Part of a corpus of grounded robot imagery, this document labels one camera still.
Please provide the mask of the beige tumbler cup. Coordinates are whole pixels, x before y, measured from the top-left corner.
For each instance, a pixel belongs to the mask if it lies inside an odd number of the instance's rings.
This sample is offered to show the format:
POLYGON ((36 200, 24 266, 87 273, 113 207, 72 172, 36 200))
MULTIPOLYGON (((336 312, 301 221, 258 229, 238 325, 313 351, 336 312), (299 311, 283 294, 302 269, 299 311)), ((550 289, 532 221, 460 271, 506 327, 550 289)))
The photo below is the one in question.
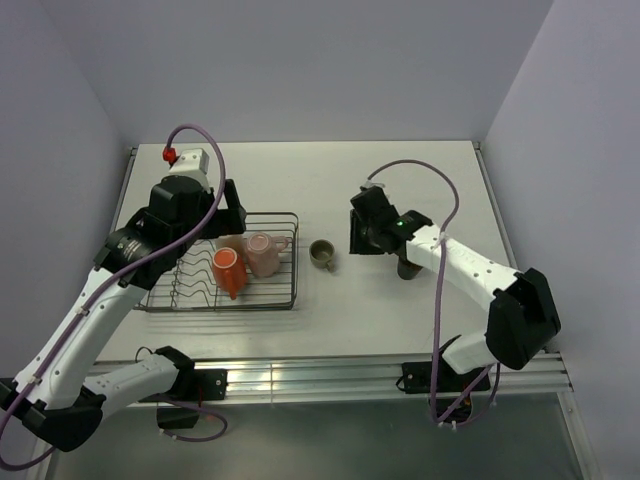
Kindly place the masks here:
POLYGON ((240 234, 225 235, 215 239, 217 249, 231 248, 239 253, 244 252, 244 238, 240 234))

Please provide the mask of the pink mug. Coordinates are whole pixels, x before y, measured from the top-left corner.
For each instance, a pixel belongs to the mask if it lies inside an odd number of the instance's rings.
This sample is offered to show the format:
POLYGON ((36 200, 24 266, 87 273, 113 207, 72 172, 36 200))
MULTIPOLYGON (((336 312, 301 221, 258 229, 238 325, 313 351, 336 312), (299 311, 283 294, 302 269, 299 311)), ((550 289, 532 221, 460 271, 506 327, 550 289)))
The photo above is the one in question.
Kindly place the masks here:
POLYGON ((245 240, 245 253, 252 273, 259 278, 274 275, 280 268, 280 254, 289 246, 285 236, 255 232, 245 240))

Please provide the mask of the orange mug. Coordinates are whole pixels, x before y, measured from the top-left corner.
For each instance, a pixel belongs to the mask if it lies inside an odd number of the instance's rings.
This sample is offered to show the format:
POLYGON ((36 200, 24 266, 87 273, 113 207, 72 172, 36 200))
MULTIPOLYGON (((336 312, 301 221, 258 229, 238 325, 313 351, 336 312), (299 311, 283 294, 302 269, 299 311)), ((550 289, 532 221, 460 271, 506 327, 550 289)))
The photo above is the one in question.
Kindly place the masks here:
POLYGON ((248 275, 241 255, 231 248, 217 249, 212 257, 212 273, 217 287, 232 300, 246 287, 248 275))

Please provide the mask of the dark grey mug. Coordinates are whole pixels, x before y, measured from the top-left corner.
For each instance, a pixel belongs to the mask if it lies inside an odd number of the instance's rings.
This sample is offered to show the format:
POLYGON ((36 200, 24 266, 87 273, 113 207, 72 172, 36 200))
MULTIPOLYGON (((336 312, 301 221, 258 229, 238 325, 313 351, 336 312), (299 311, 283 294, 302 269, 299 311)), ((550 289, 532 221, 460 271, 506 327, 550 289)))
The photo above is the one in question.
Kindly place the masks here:
POLYGON ((406 259, 399 258, 397 262, 397 275, 403 280, 413 280, 420 272, 422 267, 414 264, 406 259))

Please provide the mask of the grey-green small mug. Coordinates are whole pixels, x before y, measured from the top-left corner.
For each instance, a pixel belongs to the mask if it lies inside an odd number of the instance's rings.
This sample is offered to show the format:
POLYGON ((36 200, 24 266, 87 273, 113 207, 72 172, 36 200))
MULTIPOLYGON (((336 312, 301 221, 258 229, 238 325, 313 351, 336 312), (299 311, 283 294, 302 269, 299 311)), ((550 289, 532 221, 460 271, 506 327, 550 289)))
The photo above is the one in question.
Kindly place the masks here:
POLYGON ((312 264, 319 269, 333 272, 335 269, 334 245, 325 239, 315 240, 309 246, 309 256, 312 264))

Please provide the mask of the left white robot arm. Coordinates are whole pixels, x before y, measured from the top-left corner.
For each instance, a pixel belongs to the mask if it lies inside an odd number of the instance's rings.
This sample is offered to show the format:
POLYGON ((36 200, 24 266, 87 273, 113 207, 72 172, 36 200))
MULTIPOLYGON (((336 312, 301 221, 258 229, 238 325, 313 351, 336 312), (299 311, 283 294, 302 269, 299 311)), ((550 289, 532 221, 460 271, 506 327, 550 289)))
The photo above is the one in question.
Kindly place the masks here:
POLYGON ((103 420, 155 396, 183 400, 195 390, 194 362, 173 347, 94 379, 88 374, 122 320, 198 240, 246 229, 233 180, 219 194, 170 175, 106 239, 81 294, 40 353, 1 381, 1 407, 52 447, 70 452, 103 420))

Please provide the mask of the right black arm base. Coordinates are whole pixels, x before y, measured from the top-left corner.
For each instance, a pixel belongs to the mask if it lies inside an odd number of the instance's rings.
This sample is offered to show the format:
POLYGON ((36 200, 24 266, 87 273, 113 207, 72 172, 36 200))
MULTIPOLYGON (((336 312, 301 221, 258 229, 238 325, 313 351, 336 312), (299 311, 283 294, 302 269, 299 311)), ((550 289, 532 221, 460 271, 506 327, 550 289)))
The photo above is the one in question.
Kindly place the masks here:
MULTIPOLYGON (((431 388, 431 361, 405 362, 401 365, 401 375, 396 380, 396 388, 405 394, 428 394, 431 388)), ((465 374, 456 373, 444 361, 438 364, 437 392, 462 393, 477 377, 479 382, 473 391, 488 391, 491 382, 484 368, 476 368, 465 374)))

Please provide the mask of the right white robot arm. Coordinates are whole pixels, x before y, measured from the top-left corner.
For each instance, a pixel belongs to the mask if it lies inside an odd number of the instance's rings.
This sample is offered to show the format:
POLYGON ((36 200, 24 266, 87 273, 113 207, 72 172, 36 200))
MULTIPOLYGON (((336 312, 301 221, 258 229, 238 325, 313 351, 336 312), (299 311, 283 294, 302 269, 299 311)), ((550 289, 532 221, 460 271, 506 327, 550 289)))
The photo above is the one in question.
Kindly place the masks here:
POLYGON ((502 364, 522 369, 561 330, 547 278, 496 263, 445 236, 423 214, 397 211, 379 186, 362 188, 351 198, 350 252, 391 254, 400 277, 412 279, 427 269, 449 282, 486 312, 486 326, 461 335, 441 350, 433 365, 435 383, 452 390, 478 368, 502 364))

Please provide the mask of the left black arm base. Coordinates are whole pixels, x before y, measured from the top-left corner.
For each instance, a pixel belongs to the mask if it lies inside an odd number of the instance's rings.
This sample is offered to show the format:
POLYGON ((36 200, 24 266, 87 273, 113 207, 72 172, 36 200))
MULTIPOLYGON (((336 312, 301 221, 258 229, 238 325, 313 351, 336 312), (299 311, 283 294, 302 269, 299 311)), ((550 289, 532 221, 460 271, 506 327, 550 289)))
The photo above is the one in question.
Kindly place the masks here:
POLYGON ((222 368, 195 369, 193 379, 176 399, 184 402, 204 403, 222 401, 226 397, 228 371, 222 368))

